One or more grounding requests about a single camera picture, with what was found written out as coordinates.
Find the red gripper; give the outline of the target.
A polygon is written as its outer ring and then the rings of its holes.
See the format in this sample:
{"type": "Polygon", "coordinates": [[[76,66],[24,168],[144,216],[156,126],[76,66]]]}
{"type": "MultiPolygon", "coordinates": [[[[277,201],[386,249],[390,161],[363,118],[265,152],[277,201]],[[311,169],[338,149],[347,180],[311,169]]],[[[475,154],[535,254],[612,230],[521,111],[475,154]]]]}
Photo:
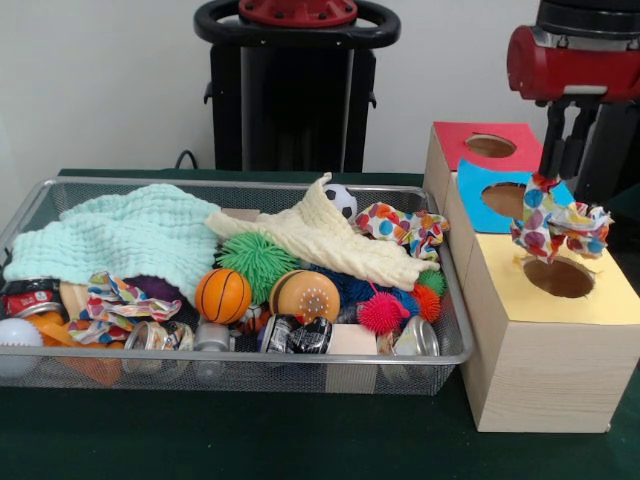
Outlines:
{"type": "MultiPolygon", "coordinates": [[[[536,26],[520,26],[507,50],[511,90],[526,100],[557,101],[592,97],[621,102],[639,97],[639,41],[555,34],[536,26]]],[[[577,176],[597,105],[579,105],[570,135],[564,140],[567,105],[549,105],[539,166],[544,178],[577,176]]]]}

